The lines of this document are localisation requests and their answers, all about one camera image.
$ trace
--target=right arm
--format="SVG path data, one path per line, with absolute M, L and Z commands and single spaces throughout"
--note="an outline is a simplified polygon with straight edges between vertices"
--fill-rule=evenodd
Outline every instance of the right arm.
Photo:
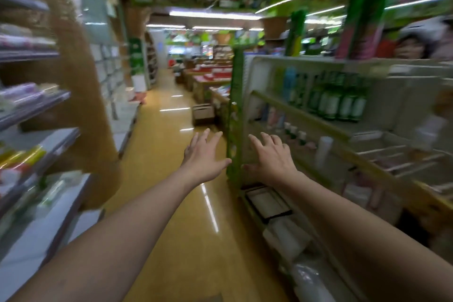
M 290 196 L 371 301 L 453 301 L 453 266 L 384 220 L 297 171 L 288 145 L 249 135 L 257 180 Z

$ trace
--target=right hand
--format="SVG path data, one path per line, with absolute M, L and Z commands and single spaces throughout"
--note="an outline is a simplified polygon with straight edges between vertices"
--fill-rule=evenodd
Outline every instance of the right hand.
M 291 151 L 277 135 L 261 133 L 263 143 L 255 136 L 249 135 L 252 146 L 258 155 L 258 164 L 245 164 L 243 169 L 252 179 L 275 188 L 285 185 L 285 180 L 299 172 L 294 165 Z

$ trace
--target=soju bottle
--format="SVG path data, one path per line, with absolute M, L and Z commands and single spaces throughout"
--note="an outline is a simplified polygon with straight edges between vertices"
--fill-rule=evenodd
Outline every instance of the soju bottle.
M 336 72 L 330 72 L 328 74 L 327 83 L 324 85 L 323 93 L 321 94 L 321 99 L 318 105 L 318 115 L 324 117 L 326 113 L 327 102 L 329 100 L 330 93 L 334 89 L 335 77 L 337 76 Z
M 346 75 L 344 73 L 338 73 L 335 79 L 335 84 L 331 88 L 329 98 L 327 100 L 327 105 L 324 112 L 324 118 L 326 119 L 336 119 L 338 113 L 338 106 L 340 105 L 340 100 L 343 97 L 344 91 L 344 79 Z
M 354 100 L 351 107 L 351 115 L 349 120 L 358 122 L 362 118 L 363 110 L 365 109 L 366 99 L 368 98 L 368 90 L 370 88 L 370 81 L 366 78 L 360 80 L 359 92 L 357 98 Z
M 299 76 L 298 81 L 298 97 L 296 100 L 296 107 L 301 109 L 303 107 L 303 97 L 305 95 L 305 88 L 307 86 L 307 75 L 305 73 L 301 73 Z
M 326 72 L 322 72 L 320 75 L 315 76 L 313 81 L 313 87 L 310 91 L 309 97 L 309 112 L 318 112 L 319 101 L 321 100 L 321 94 L 323 93 L 323 81 L 326 78 Z
M 338 116 L 337 118 L 342 121 L 348 121 L 349 115 L 351 115 L 352 104 L 354 100 L 357 98 L 357 74 L 353 74 L 349 76 L 348 79 L 348 87 L 346 88 L 346 93 L 344 94 L 341 102 L 340 107 L 338 108 Z

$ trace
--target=aisle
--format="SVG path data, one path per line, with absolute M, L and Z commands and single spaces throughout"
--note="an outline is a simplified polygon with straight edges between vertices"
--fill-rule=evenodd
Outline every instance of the aisle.
M 122 185 L 106 203 L 107 212 L 178 168 L 193 135 L 184 130 L 192 128 L 191 110 L 161 110 L 192 104 L 191 93 L 176 86 L 169 71 L 161 72 L 139 112 L 122 159 Z M 218 146 L 219 159 L 225 156 L 225 145 L 222 140 Z M 184 200 L 125 301 L 201 302 L 222 294 L 225 302 L 286 302 L 285 283 L 222 173 Z

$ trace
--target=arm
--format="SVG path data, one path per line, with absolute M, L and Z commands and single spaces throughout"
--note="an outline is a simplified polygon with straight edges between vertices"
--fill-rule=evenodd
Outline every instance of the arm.
M 288 145 L 249 135 L 259 181 L 290 196 L 371 301 L 453 301 L 453 266 L 374 214 L 297 171 Z
M 222 133 L 208 134 L 195 134 L 176 172 L 71 242 L 9 301 L 122 301 L 183 199 L 230 164 L 215 161 Z

